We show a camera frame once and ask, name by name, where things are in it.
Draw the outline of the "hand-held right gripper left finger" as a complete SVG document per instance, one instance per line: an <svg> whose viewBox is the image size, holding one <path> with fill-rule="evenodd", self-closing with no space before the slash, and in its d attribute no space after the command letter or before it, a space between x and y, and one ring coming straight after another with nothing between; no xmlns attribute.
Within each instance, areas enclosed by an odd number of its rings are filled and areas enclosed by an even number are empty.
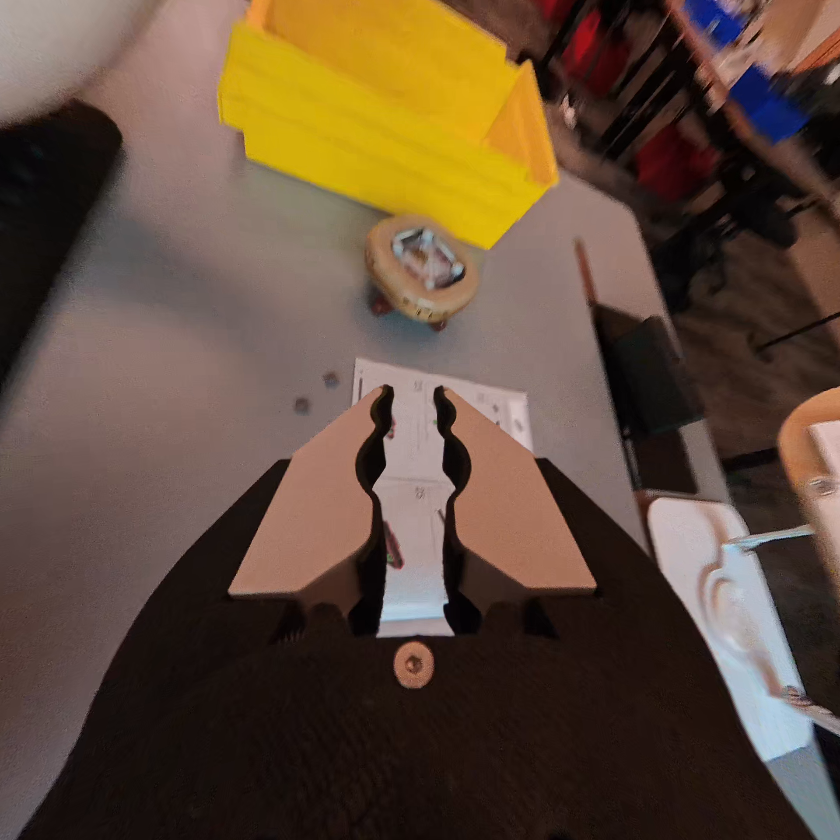
<svg viewBox="0 0 840 840"><path fill-rule="evenodd" d="M375 483L394 390L376 386L301 446L228 587L235 600L336 607L355 635L380 629L386 546Z"/></svg>

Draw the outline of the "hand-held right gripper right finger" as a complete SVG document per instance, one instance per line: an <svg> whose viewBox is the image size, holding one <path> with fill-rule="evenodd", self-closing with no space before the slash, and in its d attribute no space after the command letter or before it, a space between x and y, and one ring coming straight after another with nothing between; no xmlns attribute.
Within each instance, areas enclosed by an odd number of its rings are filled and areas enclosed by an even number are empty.
<svg viewBox="0 0 840 840"><path fill-rule="evenodd" d="M585 561L537 459L452 388L434 391L443 470L444 618L477 634L490 611L531 611L540 599L593 596Z"/></svg>

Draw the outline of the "yellow plastic bin with bricks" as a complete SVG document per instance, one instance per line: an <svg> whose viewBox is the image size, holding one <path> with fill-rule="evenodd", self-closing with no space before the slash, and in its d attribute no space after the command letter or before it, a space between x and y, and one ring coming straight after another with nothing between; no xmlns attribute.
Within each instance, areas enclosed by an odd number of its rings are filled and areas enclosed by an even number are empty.
<svg viewBox="0 0 840 840"><path fill-rule="evenodd" d="M251 2L217 101L250 160L482 249L559 180L532 65L439 2Z"/></svg>

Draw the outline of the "open instruction booklet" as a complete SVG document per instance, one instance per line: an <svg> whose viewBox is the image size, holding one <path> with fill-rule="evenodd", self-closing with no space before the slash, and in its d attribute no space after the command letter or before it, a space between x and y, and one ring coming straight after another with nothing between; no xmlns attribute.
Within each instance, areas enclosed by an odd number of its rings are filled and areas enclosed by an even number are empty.
<svg viewBox="0 0 840 840"><path fill-rule="evenodd" d="M453 483L443 469L434 390L454 390L532 451L528 396L440 374L357 358L352 403L376 386L394 391L392 426L383 440L385 469L374 485L385 525L385 594L378 637L450 636L443 562L445 512Z"/></svg>

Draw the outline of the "dark green case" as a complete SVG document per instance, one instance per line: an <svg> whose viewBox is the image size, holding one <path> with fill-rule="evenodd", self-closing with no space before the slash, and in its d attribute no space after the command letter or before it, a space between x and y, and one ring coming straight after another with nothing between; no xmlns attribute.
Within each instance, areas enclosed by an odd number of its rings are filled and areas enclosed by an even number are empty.
<svg viewBox="0 0 840 840"><path fill-rule="evenodd" d="M681 431L703 421L704 411L663 319L600 303L591 315L632 487L696 495Z"/></svg>

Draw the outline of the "tan round brick model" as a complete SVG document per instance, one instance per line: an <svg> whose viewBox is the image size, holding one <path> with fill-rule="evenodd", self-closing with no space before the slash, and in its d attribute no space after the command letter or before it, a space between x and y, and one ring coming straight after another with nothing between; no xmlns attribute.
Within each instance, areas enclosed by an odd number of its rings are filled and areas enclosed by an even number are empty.
<svg viewBox="0 0 840 840"><path fill-rule="evenodd" d="M468 248L425 216L391 216L373 226L364 243L364 263L374 289L374 315L397 312L436 333L480 288L480 270Z"/></svg>

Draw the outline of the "printed instruction sheet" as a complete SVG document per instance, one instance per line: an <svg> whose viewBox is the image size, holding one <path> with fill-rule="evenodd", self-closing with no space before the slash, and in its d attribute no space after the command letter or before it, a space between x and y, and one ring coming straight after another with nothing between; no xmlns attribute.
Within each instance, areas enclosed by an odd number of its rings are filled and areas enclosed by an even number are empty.
<svg viewBox="0 0 840 840"><path fill-rule="evenodd" d="M811 479L813 487L823 495L839 491L839 420L813 423L808 434L815 448L820 468Z"/></svg>

